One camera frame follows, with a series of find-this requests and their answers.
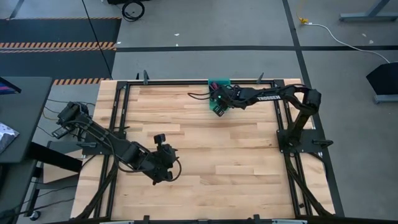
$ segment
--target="green block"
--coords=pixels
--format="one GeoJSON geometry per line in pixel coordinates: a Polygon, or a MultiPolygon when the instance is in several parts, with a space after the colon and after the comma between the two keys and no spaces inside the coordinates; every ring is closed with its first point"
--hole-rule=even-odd
{"type": "MultiPolygon", "coordinates": [[[[207,84],[210,86],[210,83],[217,83],[219,85],[230,85],[231,84],[231,80],[229,80],[229,78],[214,78],[214,79],[209,79],[207,81],[207,84]]],[[[214,107],[217,106],[217,102],[211,101],[209,100],[209,106],[210,106],[210,110],[213,111],[214,107]]]]}

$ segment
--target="monitor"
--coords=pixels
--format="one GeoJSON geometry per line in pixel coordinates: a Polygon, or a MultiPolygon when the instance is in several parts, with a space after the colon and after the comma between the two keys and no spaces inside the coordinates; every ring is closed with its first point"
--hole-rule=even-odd
{"type": "Polygon", "coordinates": [[[20,93],[21,89],[0,77],[0,95],[20,93]]]}

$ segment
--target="wooden table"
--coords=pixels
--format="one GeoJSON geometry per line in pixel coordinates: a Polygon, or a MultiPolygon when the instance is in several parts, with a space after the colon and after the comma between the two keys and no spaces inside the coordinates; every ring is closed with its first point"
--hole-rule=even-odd
{"type": "MultiPolygon", "coordinates": [[[[99,88],[93,119],[105,128],[109,126],[116,82],[102,81],[99,88]]],[[[300,80],[285,79],[286,85],[293,83],[300,80]]],[[[118,172],[112,220],[142,220],[144,215],[150,215],[151,220],[247,219],[253,214],[261,218],[294,217],[284,157],[275,133],[278,125],[273,102],[229,110],[219,118],[209,110],[208,100],[187,95],[207,91],[206,85],[130,89],[127,139],[153,151],[153,136],[165,133],[166,142],[178,149],[182,174],[175,182],[152,186],[143,174],[118,172]]],[[[294,119],[298,111],[290,108],[294,119]]],[[[116,124],[120,114],[118,110],[116,124]]],[[[301,154],[301,158],[308,188],[333,213],[323,164],[308,154],[301,154]]],[[[96,156],[81,171],[71,217],[77,216],[97,191],[102,163],[103,156],[96,156]]],[[[296,189],[302,202],[301,191],[296,189]]],[[[108,191],[103,198],[101,216],[105,215],[108,191]]]]}

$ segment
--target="gray floor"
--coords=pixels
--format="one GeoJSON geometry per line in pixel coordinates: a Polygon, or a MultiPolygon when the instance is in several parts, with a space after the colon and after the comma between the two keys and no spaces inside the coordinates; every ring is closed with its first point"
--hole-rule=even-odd
{"type": "MultiPolygon", "coordinates": [[[[307,0],[298,13],[328,26],[348,44],[398,45],[398,22],[338,21],[339,13],[365,11],[374,1],[307,0]]],[[[16,2],[2,1],[0,17],[9,17],[16,2]]],[[[120,16],[116,6],[100,0],[85,2],[91,17],[120,16]]],[[[147,11],[142,20],[122,21],[118,47],[293,45],[279,0],[152,0],[144,4],[147,11]]],[[[289,0],[289,4],[301,45],[338,45],[325,29],[300,26],[295,18],[299,1],[289,0]]],[[[392,0],[384,11],[398,12],[398,0],[392,0]]],[[[25,0],[17,17],[85,17],[85,13],[80,0],[25,0]]],[[[380,53],[398,61],[398,52],[380,53]]],[[[346,216],[398,220],[398,104],[373,104],[374,92],[365,78],[384,61],[351,51],[303,54],[312,86],[323,94],[320,116],[327,138],[335,142],[330,153],[346,216]]],[[[117,53],[113,77],[135,78],[144,69],[152,79],[256,78],[262,72],[265,78],[301,78],[295,52],[255,50],[117,53]]],[[[94,102],[97,91],[98,85],[55,86],[50,98],[94,102]]],[[[63,107],[51,102],[47,106],[55,111],[63,107]]],[[[44,119],[39,125],[49,132],[57,127],[44,119]]],[[[51,139],[39,129],[34,136],[41,144],[51,139]]],[[[37,205],[73,195],[73,189],[53,193],[37,205]]],[[[64,220],[71,207],[65,203],[44,209],[37,222],[64,220]]]]}

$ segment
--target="hazard tape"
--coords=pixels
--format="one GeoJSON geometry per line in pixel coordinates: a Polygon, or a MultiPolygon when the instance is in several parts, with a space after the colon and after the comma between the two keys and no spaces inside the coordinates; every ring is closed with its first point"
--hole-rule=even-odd
{"type": "Polygon", "coordinates": [[[67,78],[56,79],[52,85],[83,85],[83,84],[99,84],[102,80],[110,80],[110,78],[67,78]]]}
{"type": "MultiPolygon", "coordinates": [[[[45,18],[45,17],[26,17],[26,18],[7,18],[6,20],[23,20],[23,19],[40,19],[40,20],[56,20],[56,19],[87,19],[87,17],[62,17],[62,18],[45,18]]],[[[90,19],[121,19],[120,17],[90,17],[90,19]]]]}
{"type": "MultiPolygon", "coordinates": [[[[90,47],[84,49],[35,49],[35,50],[0,50],[0,54],[7,54],[7,53],[42,53],[42,52],[81,52],[81,51],[93,51],[93,50],[100,50],[99,47],[90,47]]],[[[104,47],[101,50],[114,50],[114,47],[104,47]]]]}
{"type": "MultiPolygon", "coordinates": [[[[99,46],[114,47],[114,42],[100,42],[99,46]]],[[[6,42],[0,43],[1,49],[11,48],[75,48],[75,47],[98,47],[97,42],[6,42]]]]}

